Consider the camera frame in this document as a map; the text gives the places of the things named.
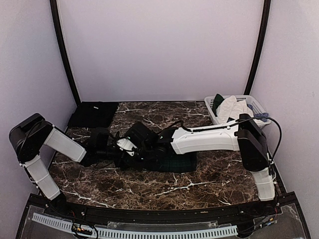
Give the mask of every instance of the blue cloth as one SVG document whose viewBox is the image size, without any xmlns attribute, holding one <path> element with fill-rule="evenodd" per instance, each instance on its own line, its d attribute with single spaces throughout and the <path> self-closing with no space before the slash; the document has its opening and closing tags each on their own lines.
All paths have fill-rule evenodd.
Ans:
<svg viewBox="0 0 319 239">
<path fill-rule="evenodd" d="M 253 107 L 252 105 L 247 104 L 247 107 L 248 107 L 249 109 L 251 109 L 252 111 L 254 111 L 254 107 Z M 269 114 L 268 114 L 267 112 L 260 113 L 260 114 L 254 114 L 254 117 L 262 117 L 262 116 L 268 117 Z M 261 120 L 261 121 L 263 121 L 263 122 L 267 122 L 267 119 L 259 119 L 259 120 Z"/>
</svg>

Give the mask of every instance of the black cloth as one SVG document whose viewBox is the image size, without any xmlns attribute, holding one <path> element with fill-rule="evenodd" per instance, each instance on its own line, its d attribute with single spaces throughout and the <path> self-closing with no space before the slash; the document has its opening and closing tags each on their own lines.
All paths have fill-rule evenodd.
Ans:
<svg viewBox="0 0 319 239">
<path fill-rule="evenodd" d="M 214 112 L 214 115 L 217 117 L 217 113 L 216 113 L 216 110 L 217 108 L 220 106 L 220 104 L 224 101 L 224 98 L 220 95 L 220 94 L 217 94 L 214 98 L 214 102 L 213 102 L 213 106 L 211 107 L 211 109 L 213 110 Z"/>
<path fill-rule="evenodd" d="M 116 102 L 82 102 L 72 114 L 69 127 L 107 128 L 118 109 Z"/>
<path fill-rule="evenodd" d="M 197 167 L 197 153 L 191 152 L 186 154 L 174 154 L 156 161 L 134 160 L 125 153 L 123 157 L 115 158 L 114 164 L 116 167 L 120 167 L 122 170 L 134 168 L 139 171 L 142 171 L 142 169 L 147 169 L 149 171 L 156 172 L 194 172 L 196 171 Z"/>
</svg>

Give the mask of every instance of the black frame pole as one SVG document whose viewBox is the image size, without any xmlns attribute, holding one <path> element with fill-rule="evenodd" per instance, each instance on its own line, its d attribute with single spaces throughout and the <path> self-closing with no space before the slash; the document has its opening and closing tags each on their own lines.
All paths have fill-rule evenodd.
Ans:
<svg viewBox="0 0 319 239">
<path fill-rule="evenodd" d="M 62 28 L 61 28 L 61 22 L 60 22 L 60 17 L 59 17 L 59 11 L 58 11 L 58 6 L 56 0 L 50 0 L 50 5 L 51 5 L 51 12 L 52 12 L 52 18 L 53 18 L 53 24 L 55 28 L 55 34 L 56 34 L 56 39 L 58 41 L 58 45 L 60 48 L 60 54 L 62 58 L 62 62 L 64 65 L 64 70 L 66 73 L 66 76 L 68 78 L 68 82 L 72 91 L 72 95 L 74 98 L 74 101 L 77 106 L 81 103 L 81 99 L 79 96 L 79 92 L 76 88 L 75 81 L 73 78 L 73 74 L 71 71 L 71 66 L 69 62 L 69 58 L 66 52 L 65 44 L 64 44 L 64 39 L 63 39 L 63 34 L 62 34 Z"/>
<path fill-rule="evenodd" d="M 269 16 L 269 11 L 270 11 L 270 3 L 271 0 L 265 0 L 264 1 L 264 8 L 263 8 L 263 14 L 261 18 L 261 23 L 260 23 L 260 29 L 259 29 L 259 35 L 258 35 L 258 40 L 257 40 L 257 46 L 255 50 L 255 55 L 253 59 L 253 64 L 250 69 L 247 85 L 245 88 L 244 95 L 249 95 L 251 88 L 253 87 L 254 79 L 256 76 L 261 52 L 263 49 L 263 44 L 265 40 L 265 35 L 266 35 L 266 29 L 267 29 L 267 23 L 268 23 L 268 16 Z"/>
</svg>

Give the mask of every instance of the white cable tray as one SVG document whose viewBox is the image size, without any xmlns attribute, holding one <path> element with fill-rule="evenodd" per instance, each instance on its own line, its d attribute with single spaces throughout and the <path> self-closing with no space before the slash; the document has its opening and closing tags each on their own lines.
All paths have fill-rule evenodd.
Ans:
<svg viewBox="0 0 319 239">
<path fill-rule="evenodd" d="M 46 225 L 48 227 L 72 233 L 72 222 L 66 219 L 52 218 L 48 215 L 33 213 L 32 221 Z M 89 226 L 82 225 L 82 228 L 93 231 Z M 106 228 L 96 227 L 99 232 L 99 239 L 215 239 L 238 235 L 237 226 L 229 226 L 223 228 L 215 228 L 200 231 L 189 232 L 131 232 L 110 230 Z M 96 232 L 93 231 L 91 238 L 96 237 Z"/>
</svg>

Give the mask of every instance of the plaid fabric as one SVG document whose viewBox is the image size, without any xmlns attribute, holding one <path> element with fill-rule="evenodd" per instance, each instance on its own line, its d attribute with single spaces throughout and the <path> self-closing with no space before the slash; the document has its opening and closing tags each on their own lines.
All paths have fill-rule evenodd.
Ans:
<svg viewBox="0 0 319 239">
<path fill-rule="evenodd" d="M 247 106 L 248 106 L 248 108 L 250 108 L 252 111 L 254 111 L 254 107 L 253 107 L 252 105 L 247 104 Z M 258 116 L 266 116 L 266 117 L 268 117 L 269 114 L 268 114 L 267 112 L 265 112 L 265 113 L 260 113 L 260 114 L 254 114 L 254 117 L 258 117 Z M 263 121 L 263 122 L 267 122 L 267 119 L 260 119 L 260 120 Z"/>
<path fill-rule="evenodd" d="M 176 154 L 158 162 L 146 162 L 144 168 L 150 171 L 186 173 L 193 172 L 197 166 L 196 152 Z"/>
</svg>

